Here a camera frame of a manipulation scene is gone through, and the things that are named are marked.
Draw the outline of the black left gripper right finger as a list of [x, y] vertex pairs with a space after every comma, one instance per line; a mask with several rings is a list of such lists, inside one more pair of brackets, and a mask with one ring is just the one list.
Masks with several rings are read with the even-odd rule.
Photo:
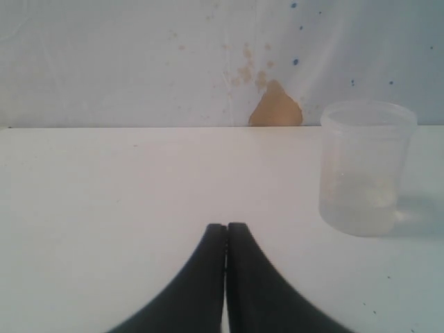
[[245, 223], [228, 225], [226, 298], [231, 332], [349, 332], [280, 275]]

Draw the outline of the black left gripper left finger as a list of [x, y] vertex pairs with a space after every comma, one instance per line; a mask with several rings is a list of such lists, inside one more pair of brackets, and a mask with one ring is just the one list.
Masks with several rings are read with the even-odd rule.
[[227, 227], [209, 224], [170, 283], [112, 332], [220, 332], [225, 291]]

